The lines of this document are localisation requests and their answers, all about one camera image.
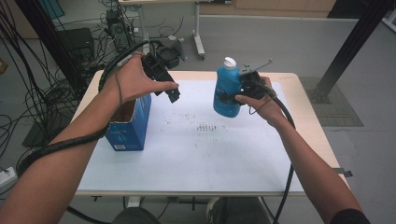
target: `black pole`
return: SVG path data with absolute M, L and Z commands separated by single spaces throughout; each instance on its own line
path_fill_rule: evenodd
M 394 0 L 373 0 L 338 51 L 318 85 L 308 93 L 314 104 L 329 103 L 328 94 L 353 58 L 389 11 Z
M 88 88 L 87 82 L 75 67 L 52 20 L 40 5 L 39 0 L 15 0 L 15 2 L 64 73 L 78 99 L 81 100 Z

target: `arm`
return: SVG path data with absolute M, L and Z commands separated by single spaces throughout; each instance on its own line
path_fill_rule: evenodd
M 268 77 L 263 79 L 267 85 L 271 85 Z M 255 109 L 270 100 L 268 96 L 261 100 L 242 95 L 235 98 Z M 341 210 L 353 208 L 361 211 L 358 201 L 341 177 L 294 130 L 274 101 L 257 112 L 279 132 L 306 195 L 325 223 L 330 223 Z
M 125 64 L 85 110 L 51 144 L 96 133 L 123 103 L 149 92 L 177 88 L 174 82 L 155 82 L 143 72 L 141 55 Z M 35 161 L 22 175 L 0 208 L 0 223 L 57 223 L 71 202 L 97 141 L 70 147 Z

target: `gray carpet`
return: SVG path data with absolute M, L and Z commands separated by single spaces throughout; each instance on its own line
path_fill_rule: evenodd
M 312 91 L 320 81 L 320 77 L 299 77 L 305 91 Z M 335 85 L 328 95 L 329 104 L 314 104 L 314 111 L 321 126 L 324 127 L 362 127 L 355 110 L 349 104 L 347 98 Z

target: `blue box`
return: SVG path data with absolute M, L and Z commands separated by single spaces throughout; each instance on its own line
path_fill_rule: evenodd
M 40 4 L 52 20 L 64 15 L 58 0 L 41 0 Z
M 151 96 L 125 103 L 110 122 L 106 138 L 116 151 L 143 150 L 149 123 Z

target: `wrist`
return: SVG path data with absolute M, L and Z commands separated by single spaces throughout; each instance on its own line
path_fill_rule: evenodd
M 110 91 L 103 89 L 100 91 L 96 97 L 97 101 L 101 105 L 101 107 L 105 110 L 102 111 L 105 114 L 113 114 L 120 107 L 122 102 L 120 101 L 120 94 L 118 91 Z
M 268 123 L 277 130 L 282 129 L 286 126 L 290 126 L 289 121 L 283 114 L 273 116 L 272 118 L 268 119 Z

